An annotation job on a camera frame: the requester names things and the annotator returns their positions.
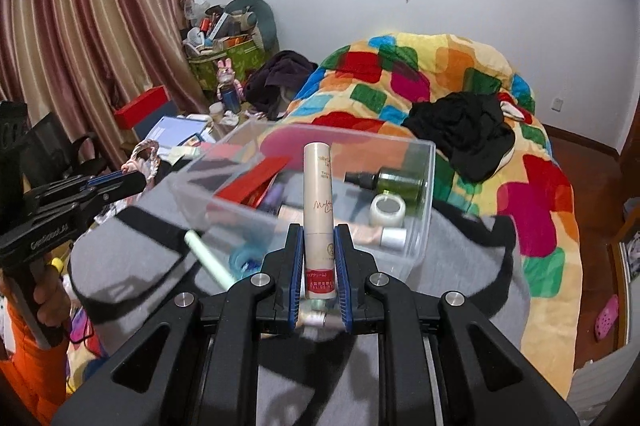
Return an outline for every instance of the red box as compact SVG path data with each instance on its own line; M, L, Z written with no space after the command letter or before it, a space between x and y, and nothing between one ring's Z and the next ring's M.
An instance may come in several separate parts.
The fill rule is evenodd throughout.
M155 86L143 92L120 110L114 112L116 123L121 130L131 130L146 116L169 101L164 86Z

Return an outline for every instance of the wooden floor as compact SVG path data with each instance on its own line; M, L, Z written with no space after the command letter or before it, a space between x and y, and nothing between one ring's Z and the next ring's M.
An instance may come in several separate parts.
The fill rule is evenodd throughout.
M575 345L575 368L613 352L615 331L597 342L596 317L616 292L607 244L623 224L622 176L616 160L602 152L551 138L553 154L574 187L580 229L582 301Z

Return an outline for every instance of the wall outlet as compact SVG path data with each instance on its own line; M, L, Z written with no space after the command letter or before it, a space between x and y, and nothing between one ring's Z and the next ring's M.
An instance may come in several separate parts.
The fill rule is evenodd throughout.
M555 110L556 112L561 112L563 103L564 103L564 99L555 98L554 102L551 103L551 109Z

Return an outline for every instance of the clear plastic box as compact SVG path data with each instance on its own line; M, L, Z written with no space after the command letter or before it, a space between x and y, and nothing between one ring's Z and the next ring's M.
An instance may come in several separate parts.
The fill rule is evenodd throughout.
M239 263L247 258L259 260L266 253L283 247L290 222L298 220L278 218L214 194L265 157L288 156L289 163L276 181L286 186L286 205L300 209L302 215L303 148L310 142L324 142L331 147L334 218L338 222L368 226L370 202L376 195L342 182L347 171L374 173L381 167L390 167L424 178L419 202L414 208L408 208L404 219L404 244L395 243L390 248L381 246L376 238L373 241L359 238L360 243L354 239L358 249L374 255L380 271L405 281L411 269L422 261L426 250L435 168L432 142L312 124L251 120L171 176L170 188L191 227L204 232L203 241L223 265L229 265L236 278L240 278ZM355 227L351 227L351 234L355 236ZM365 231L360 235L376 236L369 228L360 229Z

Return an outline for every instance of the bed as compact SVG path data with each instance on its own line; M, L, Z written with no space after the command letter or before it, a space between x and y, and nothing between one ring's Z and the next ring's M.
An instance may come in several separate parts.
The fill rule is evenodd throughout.
M514 155L485 182L463 181L438 155L434 197L476 215L514 219L532 297L522 352L566 398L582 290L574 194L533 115L529 85L497 50L453 35L391 34L356 42L322 62L284 122L412 138L401 126L412 102L462 90L496 92L527 119L505 119L516 135Z

